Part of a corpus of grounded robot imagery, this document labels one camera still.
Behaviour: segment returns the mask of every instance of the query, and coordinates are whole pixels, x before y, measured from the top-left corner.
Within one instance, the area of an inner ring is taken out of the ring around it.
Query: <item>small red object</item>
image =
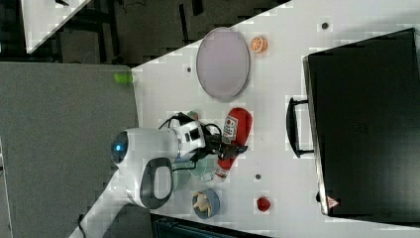
[[[269,206],[269,200],[265,196],[262,196],[257,200],[257,207],[260,211],[267,211],[269,209]]]

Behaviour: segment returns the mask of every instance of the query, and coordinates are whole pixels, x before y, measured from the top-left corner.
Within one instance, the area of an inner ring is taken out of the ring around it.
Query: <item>round plate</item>
[[[242,36],[217,28],[204,38],[197,53],[197,76],[212,97],[227,101],[244,87],[250,71],[250,54]]]

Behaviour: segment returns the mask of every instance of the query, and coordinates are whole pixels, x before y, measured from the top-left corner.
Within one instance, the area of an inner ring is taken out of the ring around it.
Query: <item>gray panel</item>
[[[66,237],[112,175],[110,145],[137,126],[126,66],[0,63],[0,136],[14,237]]]

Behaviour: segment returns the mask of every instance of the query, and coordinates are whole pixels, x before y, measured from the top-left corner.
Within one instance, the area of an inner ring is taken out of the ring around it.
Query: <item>label on bottle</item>
[[[225,126],[223,127],[222,142],[226,144],[231,144],[232,141],[235,141],[237,128],[238,119],[228,115],[228,117],[226,117]]]
[[[229,174],[229,171],[223,170],[222,168],[218,168],[215,173],[216,176],[221,177],[221,178],[227,177],[228,174]]]

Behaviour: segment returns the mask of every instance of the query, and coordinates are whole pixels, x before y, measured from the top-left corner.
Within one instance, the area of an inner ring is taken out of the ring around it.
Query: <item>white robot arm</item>
[[[112,144],[118,170],[70,238],[100,238],[128,203],[156,209],[172,194],[172,163],[188,161],[205,147],[198,121],[177,128],[129,129]]]

